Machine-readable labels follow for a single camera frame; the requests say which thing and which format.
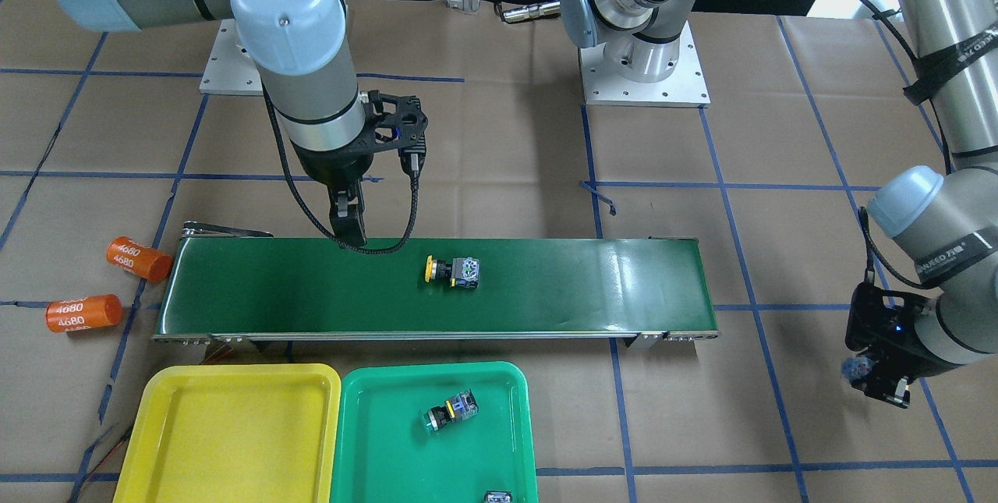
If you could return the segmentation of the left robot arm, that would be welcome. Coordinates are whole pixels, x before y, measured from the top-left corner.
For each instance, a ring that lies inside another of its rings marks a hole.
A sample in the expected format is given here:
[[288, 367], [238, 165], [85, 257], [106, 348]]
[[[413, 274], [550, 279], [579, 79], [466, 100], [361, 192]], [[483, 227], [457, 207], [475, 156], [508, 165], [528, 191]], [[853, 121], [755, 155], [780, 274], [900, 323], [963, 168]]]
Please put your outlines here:
[[996, 5], [899, 3], [914, 73], [903, 94], [935, 115], [945, 170], [905, 170], [859, 209], [867, 266], [841, 372], [906, 408], [916, 380], [996, 354]]

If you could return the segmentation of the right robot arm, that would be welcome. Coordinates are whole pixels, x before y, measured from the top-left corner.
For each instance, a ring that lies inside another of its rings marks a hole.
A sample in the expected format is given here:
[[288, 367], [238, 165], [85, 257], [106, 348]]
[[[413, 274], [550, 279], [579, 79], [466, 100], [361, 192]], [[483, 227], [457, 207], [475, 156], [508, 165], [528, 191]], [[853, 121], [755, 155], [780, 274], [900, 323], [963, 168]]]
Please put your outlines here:
[[359, 248], [366, 243], [361, 179], [372, 154], [357, 145], [371, 120], [347, 42], [349, 1], [57, 0], [96, 33], [234, 20], [275, 133], [288, 137], [304, 172], [327, 187], [329, 233]]

